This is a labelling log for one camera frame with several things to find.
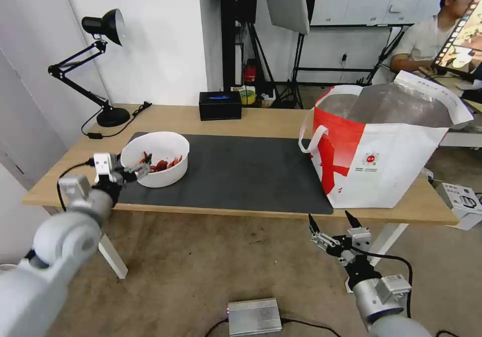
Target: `black desk lamp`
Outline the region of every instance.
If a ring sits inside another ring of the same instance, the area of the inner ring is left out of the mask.
[[[101,38],[101,35],[105,35],[114,43],[122,46],[121,41],[124,40],[124,19],[122,18],[122,13],[118,9],[111,10],[107,12],[102,18],[95,17],[84,17],[82,18],[82,28],[92,35],[95,41],[89,47],[83,49],[82,51],[74,54],[73,56],[63,60],[60,63],[52,65],[49,67],[49,73],[51,76],[61,80],[66,85],[72,87],[77,92],[80,92],[89,100],[95,102],[102,107],[102,112],[97,115],[97,123],[99,126],[103,127],[114,127],[122,125],[127,122],[131,115],[124,108],[112,107],[109,101],[103,97],[100,97],[85,88],[79,86],[77,83],[66,77],[66,73],[74,70],[75,68],[87,63],[91,59],[103,54],[105,52],[105,47],[107,42]],[[74,58],[80,56],[81,54],[96,48],[97,53],[85,58],[82,61],[71,62]]]

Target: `lamp base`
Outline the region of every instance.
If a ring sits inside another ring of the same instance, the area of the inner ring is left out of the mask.
[[[131,118],[131,114],[124,108],[105,108],[97,115],[97,123],[102,127],[120,126]]]

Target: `shopping bag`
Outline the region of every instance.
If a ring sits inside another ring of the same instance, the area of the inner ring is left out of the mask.
[[[448,129],[471,120],[453,92],[400,72],[390,85],[333,87],[308,112],[298,143],[334,208],[392,208]]]

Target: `black box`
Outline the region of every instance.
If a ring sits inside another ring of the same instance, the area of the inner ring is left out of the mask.
[[[199,93],[201,121],[240,119],[241,108],[241,96],[238,91]]]

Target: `man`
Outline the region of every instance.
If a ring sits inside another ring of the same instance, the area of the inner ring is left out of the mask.
[[[392,52],[391,60],[384,62],[385,67],[378,70],[372,83],[390,83],[402,70],[413,72],[420,67],[429,68],[471,1],[440,0],[440,12],[407,30]]]

